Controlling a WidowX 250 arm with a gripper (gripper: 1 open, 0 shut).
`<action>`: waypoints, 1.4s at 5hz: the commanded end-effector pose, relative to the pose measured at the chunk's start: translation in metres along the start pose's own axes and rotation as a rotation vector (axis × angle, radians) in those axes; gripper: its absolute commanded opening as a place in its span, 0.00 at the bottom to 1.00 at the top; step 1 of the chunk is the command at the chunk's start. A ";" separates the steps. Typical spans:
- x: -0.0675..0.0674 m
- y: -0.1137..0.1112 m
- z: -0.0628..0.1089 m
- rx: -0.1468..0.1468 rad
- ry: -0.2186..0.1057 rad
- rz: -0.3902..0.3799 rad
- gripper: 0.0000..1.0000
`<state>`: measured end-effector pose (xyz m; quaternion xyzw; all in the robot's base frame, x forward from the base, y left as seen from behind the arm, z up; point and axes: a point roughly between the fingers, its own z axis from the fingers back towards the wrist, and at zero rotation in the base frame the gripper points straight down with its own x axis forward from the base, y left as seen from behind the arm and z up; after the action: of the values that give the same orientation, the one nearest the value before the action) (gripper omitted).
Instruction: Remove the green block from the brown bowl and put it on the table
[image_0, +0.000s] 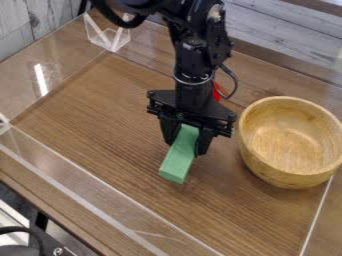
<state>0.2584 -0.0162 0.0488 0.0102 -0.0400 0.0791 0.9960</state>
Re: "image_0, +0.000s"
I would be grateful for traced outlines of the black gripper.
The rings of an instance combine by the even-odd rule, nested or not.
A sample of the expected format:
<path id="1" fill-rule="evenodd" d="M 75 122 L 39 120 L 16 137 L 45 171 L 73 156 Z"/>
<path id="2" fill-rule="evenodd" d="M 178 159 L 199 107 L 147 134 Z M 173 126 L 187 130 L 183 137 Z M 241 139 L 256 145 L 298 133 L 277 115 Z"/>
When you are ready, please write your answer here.
<path id="1" fill-rule="evenodd" d="M 199 110 L 182 109 L 177 105 L 174 90 L 150 90 L 147 112 L 159 118 L 165 142 L 173 145 L 182 124 L 199 129 L 195 141 L 195 155 L 208 153 L 216 136 L 232 137 L 237 114 L 212 98 Z"/>

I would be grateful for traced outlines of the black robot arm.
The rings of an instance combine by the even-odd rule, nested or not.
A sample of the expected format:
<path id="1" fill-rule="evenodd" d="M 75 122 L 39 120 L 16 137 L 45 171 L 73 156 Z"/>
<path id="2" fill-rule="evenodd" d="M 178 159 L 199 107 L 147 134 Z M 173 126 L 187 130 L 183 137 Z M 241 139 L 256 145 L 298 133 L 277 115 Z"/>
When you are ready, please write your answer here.
<path id="1" fill-rule="evenodd" d="M 118 27 L 134 29 L 151 15 L 161 15 L 169 28 L 175 50 L 173 90 L 147 92 L 147 112 L 157 115 L 163 138 L 173 144 L 181 127 L 199 131 L 194 154 L 208 153 L 217 136 L 233 135 L 237 114 L 214 98 L 216 73 L 232 57 L 234 42 L 226 31 L 222 0 L 91 0 L 94 7 Z"/>

